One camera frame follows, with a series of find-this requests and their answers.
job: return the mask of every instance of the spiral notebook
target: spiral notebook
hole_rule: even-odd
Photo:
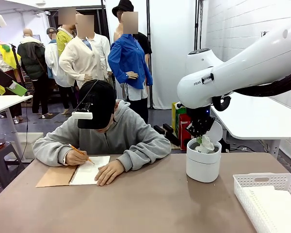
[[[36,187],[97,184],[95,176],[99,172],[98,168],[107,165],[110,156],[89,158],[94,164],[86,161],[79,166],[50,167]]]

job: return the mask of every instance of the pencil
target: pencil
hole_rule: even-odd
[[[83,154],[83,155],[86,155],[86,154],[84,154],[82,151],[80,151],[80,150],[78,150],[77,148],[75,148],[73,145],[69,144],[69,146],[70,146],[73,150],[75,150],[76,152],[78,152],[78,153],[80,153],[80,154]],[[90,158],[88,158],[87,160],[88,160],[89,162],[91,162],[92,164],[94,164],[94,162],[93,162]]]

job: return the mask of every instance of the blue shirt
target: blue shirt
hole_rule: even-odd
[[[87,40],[82,40],[82,41],[91,51],[93,51],[91,44]]]
[[[146,85],[153,85],[153,79],[146,65],[145,53],[131,34],[123,34],[111,45],[108,56],[110,68],[119,83],[127,83],[134,88],[143,89]],[[126,72],[138,74],[137,79],[129,79]]]

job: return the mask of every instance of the white lid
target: white lid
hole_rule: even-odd
[[[212,142],[220,141],[223,135],[222,126],[217,121],[214,121],[211,129],[207,131],[206,135],[210,137]]]

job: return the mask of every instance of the brown table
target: brown table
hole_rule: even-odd
[[[48,169],[35,160],[0,194],[0,233],[252,233],[232,175],[287,172],[270,154],[223,154],[206,184],[186,175],[185,158],[169,155],[108,186],[48,188],[35,188]]]

